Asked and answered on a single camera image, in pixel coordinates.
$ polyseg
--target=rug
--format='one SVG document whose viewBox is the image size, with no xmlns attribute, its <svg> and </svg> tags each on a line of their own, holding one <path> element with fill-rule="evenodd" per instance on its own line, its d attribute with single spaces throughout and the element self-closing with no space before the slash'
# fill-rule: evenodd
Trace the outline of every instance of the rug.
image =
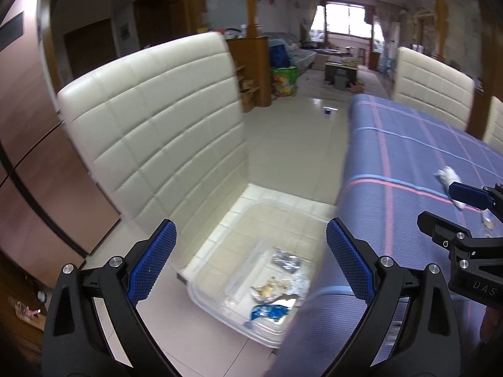
<svg viewBox="0 0 503 377">
<path fill-rule="evenodd" d="M 358 70 L 358 80 L 364 84 L 365 93 L 389 99 L 386 90 L 374 72 L 366 68 Z M 349 90 L 338 90 L 325 80 L 324 71 L 308 69 L 297 79 L 297 95 L 316 99 L 329 99 L 338 102 L 351 102 L 354 94 Z"/>
</svg>

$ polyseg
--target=curtain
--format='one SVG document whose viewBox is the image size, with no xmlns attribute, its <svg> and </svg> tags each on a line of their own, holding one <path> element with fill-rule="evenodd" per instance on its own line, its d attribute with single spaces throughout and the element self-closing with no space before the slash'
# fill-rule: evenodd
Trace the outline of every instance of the curtain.
<svg viewBox="0 0 503 377">
<path fill-rule="evenodd" d="M 306 31 L 305 34 L 308 39 L 310 39 L 309 30 L 313 24 L 319 3 L 320 0 L 293 0 L 293 8 L 297 13 L 301 27 Z"/>
<path fill-rule="evenodd" d="M 397 5 L 385 3 L 383 1 L 377 1 L 375 7 L 376 15 L 381 23 L 382 36 L 384 37 L 384 48 L 381 56 L 379 57 L 378 66 L 378 69 L 381 69 L 382 64 L 385 63 L 388 58 L 391 23 L 399 20 L 399 12 L 401 8 Z"/>
</svg>

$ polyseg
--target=chair backrest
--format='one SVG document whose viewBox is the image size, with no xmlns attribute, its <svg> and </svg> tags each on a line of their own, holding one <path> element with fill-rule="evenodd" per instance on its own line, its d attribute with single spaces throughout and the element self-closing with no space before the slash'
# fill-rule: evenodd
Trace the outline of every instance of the chair backrest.
<svg viewBox="0 0 503 377">
<path fill-rule="evenodd" d="M 466 129 L 474 81 L 433 58 L 405 47 L 398 49 L 392 99 Z"/>
<path fill-rule="evenodd" d="M 495 96 L 491 100 L 484 142 L 503 153 L 503 102 Z"/>
<path fill-rule="evenodd" d="M 121 57 L 64 87 L 75 146 L 125 218 L 150 234 L 177 226 L 184 267 L 247 185 L 237 79 L 219 34 Z"/>
</svg>

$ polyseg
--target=human hand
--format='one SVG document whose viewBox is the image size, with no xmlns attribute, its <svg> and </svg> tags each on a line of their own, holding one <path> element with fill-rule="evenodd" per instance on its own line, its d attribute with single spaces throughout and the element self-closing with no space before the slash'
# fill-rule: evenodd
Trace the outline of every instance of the human hand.
<svg viewBox="0 0 503 377">
<path fill-rule="evenodd" d="M 487 343 L 496 330 L 497 325 L 503 318 L 503 312 L 487 307 L 485 309 L 484 319 L 480 326 L 480 340 Z"/>
</svg>

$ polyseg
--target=white tissue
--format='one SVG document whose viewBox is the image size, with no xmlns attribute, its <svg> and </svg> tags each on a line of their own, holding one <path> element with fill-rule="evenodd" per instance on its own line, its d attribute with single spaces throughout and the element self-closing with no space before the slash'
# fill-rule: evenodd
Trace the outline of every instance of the white tissue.
<svg viewBox="0 0 503 377">
<path fill-rule="evenodd" d="M 437 171 L 435 174 L 438 176 L 439 180 L 442 182 L 444 185 L 447 195 L 449 195 L 449 186 L 454 183 L 455 181 L 458 183 L 461 183 L 461 179 L 459 176 L 456 174 L 456 172 L 449 166 L 445 166 L 445 169 Z M 456 207 L 458 207 L 460 210 L 462 210 L 465 205 L 462 202 L 452 200 L 451 201 L 454 203 Z"/>
</svg>

